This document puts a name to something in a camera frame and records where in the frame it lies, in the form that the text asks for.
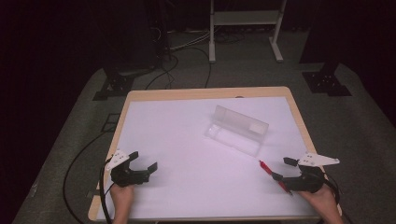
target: dark background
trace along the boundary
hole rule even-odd
[[[136,45],[150,37],[148,27],[136,28],[132,22],[135,21],[133,15],[144,16],[142,11],[128,14],[123,10],[119,17],[111,17],[120,8],[134,11],[133,8],[142,5],[132,6],[121,0],[112,2],[112,7],[85,1],[1,2],[0,73],[4,122],[0,135],[0,202],[1,207],[9,211],[3,219],[6,223],[18,212],[91,75],[109,62],[131,60],[143,66],[152,64],[152,55],[143,57],[142,61],[139,61],[142,57],[135,56],[145,49],[153,52],[150,44]],[[166,5],[165,15],[169,29],[208,27],[209,1],[170,2],[173,5]],[[149,25],[160,25],[158,11],[153,9],[157,1],[146,4],[149,5]],[[242,10],[277,5],[278,1],[270,1],[266,7],[262,1],[254,0],[244,5],[237,1],[218,1],[216,7],[232,6]],[[282,28],[304,30],[312,27],[301,63],[322,63],[329,55],[339,56],[341,63],[360,76],[368,92],[396,124],[393,71],[396,36],[392,32],[395,16],[391,13],[394,8],[390,1],[347,4],[329,0],[289,1]],[[124,41],[128,35],[134,37],[128,40],[137,39],[137,42]],[[345,48],[334,53],[332,46],[338,45],[340,39]]]

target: red marker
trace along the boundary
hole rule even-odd
[[[265,164],[265,162],[260,161],[260,167],[268,174],[268,175],[272,175],[272,171],[271,169],[267,166],[267,164]],[[293,195],[288,188],[286,188],[285,184],[282,183],[281,181],[276,181],[277,184],[283,189],[285,190],[285,192],[287,192],[289,195]]]

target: white metal stand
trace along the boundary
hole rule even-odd
[[[215,54],[215,25],[251,25],[251,24],[274,24],[274,36],[269,38],[271,48],[276,56],[276,61],[283,62],[277,37],[286,7],[287,0],[282,0],[280,10],[266,11],[220,11],[215,12],[214,0],[210,1],[210,41],[209,41],[209,61],[216,62]]]

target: white bracket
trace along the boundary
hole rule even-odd
[[[314,153],[306,153],[298,161],[299,165],[304,165],[304,166],[322,166],[322,165],[333,165],[338,163],[340,163],[338,159],[320,156]]]
[[[121,163],[127,161],[129,159],[129,155],[125,152],[117,149],[116,153],[114,153],[113,157],[111,158],[110,162],[107,164],[106,170],[109,171],[114,167],[120,165]]]

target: floor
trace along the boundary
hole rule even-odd
[[[198,49],[177,51],[173,55],[178,58],[178,64],[170,72],[171,77],[160,76],[148,86],[151,80],[163,73],[162,69],[157,69],[136,78],[132,89],[195,89],[205,86],[290,88],[317,152],[341,161],[326,171],[337,180],[344,193],[341,196],[344,211],[354,223],[394,222],[395,128],[363,88],[359,77],[343,65],[335,74],[351,96],[330,97],[309,90],[302,72],[318,71],[322,64],[299,64],[308,32],[281,32],[278,45],[284,57],[283,63],[276,62],[268,43],[269,35],[268,32],[255,32],[226,36],[236,41],[219,41],[221,44],[216,45],[217,61],[213,64],[208,63],[202,52],[208,51],[207,43],[195,45]],[[197,34],[171,34],[172,46],[197,37]],[[175,59],[171,62],[165,59],[163,67],[170,69],[175,64]],[[66,208],[63,187],[75,216],[83,223],[93,223],[87,217],[92,201],[90,192],[96,188],[98,171],[113,135],[101,130],[109,114],[121,112],[125,100],[125,97],[92,100],[105,79],[103,69],[92,74],[14,223],[78,223]],[[281,223],[316,221],[282,220]]]

